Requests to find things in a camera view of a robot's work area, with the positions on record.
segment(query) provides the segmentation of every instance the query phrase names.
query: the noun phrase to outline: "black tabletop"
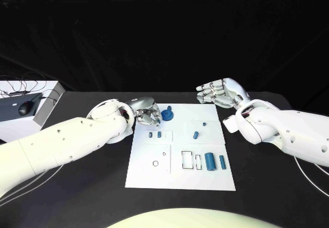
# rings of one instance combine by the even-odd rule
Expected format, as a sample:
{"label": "black tabletop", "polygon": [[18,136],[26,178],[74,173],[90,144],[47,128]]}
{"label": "black tabletop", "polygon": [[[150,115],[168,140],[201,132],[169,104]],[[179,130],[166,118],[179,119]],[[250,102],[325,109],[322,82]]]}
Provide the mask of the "black tabletop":
{"label": "black tabletop", "polygon": [[[250,95],[290,109],[282,95]],[[104,100],[143,96],[152,96],[158,103],[198,103],[197,93],[67,92],[44,128],[86,117]],[[218,107],[221,121],[233,114],[234,109]],[[237,191],[124,188],[133,143],[129,136],[65,165],[36,190],[0,208],[0,227],[104,228],[133,215],[168,208],[224,210],[286,228],[328,227],[329,199],[303,177],[293,157],[269,143],[249,143],[240,132],[231,134],[225,127],[223,131]]]}

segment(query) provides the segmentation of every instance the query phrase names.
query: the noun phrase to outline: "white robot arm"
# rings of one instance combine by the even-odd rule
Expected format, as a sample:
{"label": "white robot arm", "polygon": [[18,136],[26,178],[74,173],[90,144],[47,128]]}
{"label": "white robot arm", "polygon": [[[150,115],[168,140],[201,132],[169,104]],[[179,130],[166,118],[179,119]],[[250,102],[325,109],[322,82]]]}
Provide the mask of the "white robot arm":
{"label": "white robot arm", "polygon": [[241,85],[225,78],[197,88],[201,103],[234,107],[224,121],[231,133],[240,131],[253,143],[273,143],[295,157],[329,167],[329,117],[301,111],[283,111],[263,100],[251,100]]}
{"label": "white robot arm", "polygon": [[74,118],[0,146],[0,197],[25,180],[88,155],[106,143],[133,134],[135,117],[143,125],[161,124],[162,113],[152,97],[127,103],[104,101],[87,118]]}

